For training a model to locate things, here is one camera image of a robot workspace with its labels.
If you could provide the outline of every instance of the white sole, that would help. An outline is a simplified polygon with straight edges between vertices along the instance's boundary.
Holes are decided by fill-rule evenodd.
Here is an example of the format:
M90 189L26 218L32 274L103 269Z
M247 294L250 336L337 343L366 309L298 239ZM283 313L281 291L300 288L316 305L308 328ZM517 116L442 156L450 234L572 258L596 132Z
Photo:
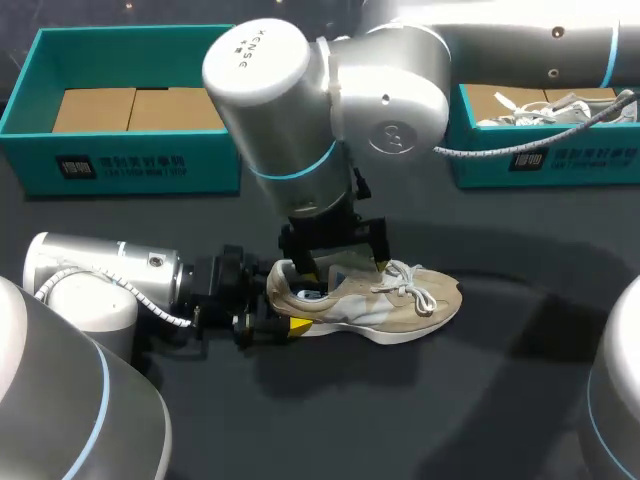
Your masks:
M348 323L315 323L311 326L309 330L307 330L302 336L303 337L321 337L323 335L329 335L330 333L335 332L353 332L363 337L368 338L369 340L376 342L379 345L397 345L398 343L411 342L412 340L417 340L418 338L422 338L425 335L434 332L447 324L449 320L455 317L455 312L449 318L443 320L442 322L433 325L428 328L423 328L422 330L415 330L413 332L402 332L402 333L389 333L389 332L380 332L378 330L374 330L370 327L362 327L359 325L350 325Z

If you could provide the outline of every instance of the coiled white cable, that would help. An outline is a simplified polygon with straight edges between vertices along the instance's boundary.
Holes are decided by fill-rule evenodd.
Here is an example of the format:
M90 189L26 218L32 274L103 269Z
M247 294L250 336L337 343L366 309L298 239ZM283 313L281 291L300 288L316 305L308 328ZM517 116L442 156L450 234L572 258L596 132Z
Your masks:
M81 273L81 272L93 272L93 273L97 273L107 277L109 280L115 282L116 285L118 285L119 287L122 287L125 290L128 290L129 292L131 292L133 296L136 297L136 300L138 300L142 305L147 307L154 315L157 315L162 320L165 320L166 322L169 322L172 325L175 325L176 327L185 328L185 327L190 327L192 324L191 320L185 320L184 318L178 318L168 314L167 312L162 310L160 307L158 307L155 303L153 303L151 300L149 300L136 287L134 287L125 279L123 279L120 275L118 275L115 272L112 272L109 269L101 267L99 265L90 265L86 268L85 267L69 267L64 270L60 270L51 278L49 278L49 280L44 282L42 287L40 287L40 289L36 292L35 298L44 303L51 289L58 282L60 282L60 280L68 277L69 275L73 275L75 273Z
M449 148L443 147L435 147L433 149L434 152L440 153L441 155L446 155L447 157L456 157L456 158L487 158L487 157L499 157L502 155L513 155L515 153L523 153L528 152L529 150L535 150L536 148L546 147L547 145L551 145L552 143L559 142L566 138L569 138L573 135L576 135L587 128L592 127L596 123L601 122L609 115L613 115L621 111L627 105L638 100L638 94L632 92L628 97L623 98L622 100L613 103L602 112L594 115L591 119L578 125L577 127L571 128L565 132L558 133L557 135L553 135L548 138L544 138L542 140L536 140L535 142L525 143L523 145L517 145L515 147L505 147L505 148L497 148L494 150L478 150L478 151L465 151L465 150L451 150Z

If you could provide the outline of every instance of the white robotic arm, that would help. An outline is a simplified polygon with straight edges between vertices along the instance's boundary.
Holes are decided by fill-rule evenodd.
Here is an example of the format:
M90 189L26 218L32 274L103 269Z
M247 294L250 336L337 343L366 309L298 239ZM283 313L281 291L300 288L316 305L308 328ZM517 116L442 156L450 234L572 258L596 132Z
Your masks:
M441 141L451 85L626 87L639 40L629 0L367 0L351 39L239 25L208 52L203 80L273 203L313 218L350 189L336 139L356 158L409 160Z

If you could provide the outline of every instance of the black table surface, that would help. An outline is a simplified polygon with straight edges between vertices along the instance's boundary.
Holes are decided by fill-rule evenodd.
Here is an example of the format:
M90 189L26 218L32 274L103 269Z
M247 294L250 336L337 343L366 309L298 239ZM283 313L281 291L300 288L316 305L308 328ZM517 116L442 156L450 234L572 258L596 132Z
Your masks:
M3 0L0 97L38 27L276 16L331 38L358 3ZM204 362L148 354L173 422L169 480L583 478L574 424L607 312L640 266L640 189L460 191L442 158L361 168L374 196L360 212L387 216L395 258L459 278L462 310L394 347L335 334L241 353L216 335ZM41 231L186 260L225 243L278 255L282 219L242 183L226 198L28 200L0 157L0 274L21 282Z

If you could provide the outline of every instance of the teal cardboard tray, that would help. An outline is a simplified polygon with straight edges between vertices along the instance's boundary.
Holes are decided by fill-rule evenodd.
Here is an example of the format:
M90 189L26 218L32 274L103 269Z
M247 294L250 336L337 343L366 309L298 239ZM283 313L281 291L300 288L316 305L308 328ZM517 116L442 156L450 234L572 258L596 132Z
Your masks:
M451 93L446 145L490 150L550 137L570 125L479 127L464 85ZM501 157L452 158L456 184L533 187L640 183L640 123L597 124L567 140L532 152Z
M230 25L41 29L0 121L0 147L30 195L234 193L227 130L51 133L66 89L202 87Z

